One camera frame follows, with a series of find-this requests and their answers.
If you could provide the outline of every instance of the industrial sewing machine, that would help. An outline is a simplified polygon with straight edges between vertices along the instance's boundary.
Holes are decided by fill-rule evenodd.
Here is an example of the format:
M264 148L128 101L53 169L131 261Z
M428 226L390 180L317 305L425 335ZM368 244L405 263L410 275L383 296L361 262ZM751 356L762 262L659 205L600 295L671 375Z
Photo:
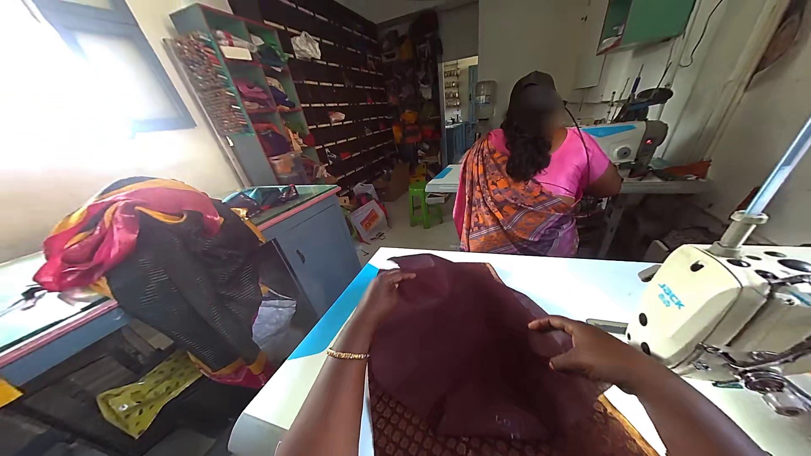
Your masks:
M763 209L811 145L811 119L711 246L684 245L648 278L629 343L674 372L745 387L780 415L811 411L786 375L811 372L811 248L748 246Z
M656 148L667 137L667 124L659 120L608 123L583 127L582 130L597 140L608 158L621 170L630 169L630 177L647 173Z

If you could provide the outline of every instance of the hand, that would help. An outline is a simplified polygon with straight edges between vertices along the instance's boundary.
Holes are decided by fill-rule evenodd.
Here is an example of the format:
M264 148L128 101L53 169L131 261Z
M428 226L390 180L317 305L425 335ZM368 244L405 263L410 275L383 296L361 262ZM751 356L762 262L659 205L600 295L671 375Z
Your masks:
M378 274L360 300L358 314L367 319L367 323L377 326L397 304L397 286L400 282L414 277L417 274L404 273L400 269L390 269Z
M417 277L417 274L404 273L400 269L390 269L375 277L358 303L355 313L346 322L333 349L349 353L368 353L378 323L397 305L397 285L414 277Z
M549 362L558 372L575 372L594 381L606 381L630 394L654 384L662 375L672 375L655 359L582 321L549 316L530 322L529 327L535 331L561 329L572 336L574 348Z

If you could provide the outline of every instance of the pink blouse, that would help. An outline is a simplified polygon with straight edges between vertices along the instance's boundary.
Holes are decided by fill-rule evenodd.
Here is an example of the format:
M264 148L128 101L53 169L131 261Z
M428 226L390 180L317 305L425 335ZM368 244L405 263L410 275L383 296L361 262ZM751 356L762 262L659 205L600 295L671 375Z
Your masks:
M541 183L552 195L580 200L583 191L603 175L611 160L592 135L583 133L581 140L576 128L569 128L568 132L563 144L552 153L549 166L538 172L533 179ZM488 135L491 144L509 154L503 130L499 128Z

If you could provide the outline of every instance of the bracelet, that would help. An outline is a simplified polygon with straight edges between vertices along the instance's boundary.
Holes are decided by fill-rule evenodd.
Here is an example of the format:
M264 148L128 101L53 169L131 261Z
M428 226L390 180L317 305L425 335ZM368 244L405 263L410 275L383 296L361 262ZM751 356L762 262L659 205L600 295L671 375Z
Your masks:
M327 355L338 359L366 359L369 357L368 353L344 353L343 351L335 351L332 348L327 349Z

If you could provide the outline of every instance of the saree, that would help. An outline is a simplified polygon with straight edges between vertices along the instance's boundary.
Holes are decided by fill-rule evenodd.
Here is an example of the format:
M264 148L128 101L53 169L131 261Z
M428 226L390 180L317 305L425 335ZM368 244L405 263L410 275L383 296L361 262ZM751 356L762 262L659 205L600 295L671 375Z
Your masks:
M571 337L528 329L547 314L490 265L392 261L416 277L372 339L375 454L655 454L600 395L606 385L549 368Z
M509 155L490 136L476 141L461 164L453 220L465 252L574 256L573 206L540 183L507 175Z
M251 332L263 241L185 183L121 179L57 224L34 279L53 291L90 286L171 338L205 376L258 389L275 371Z

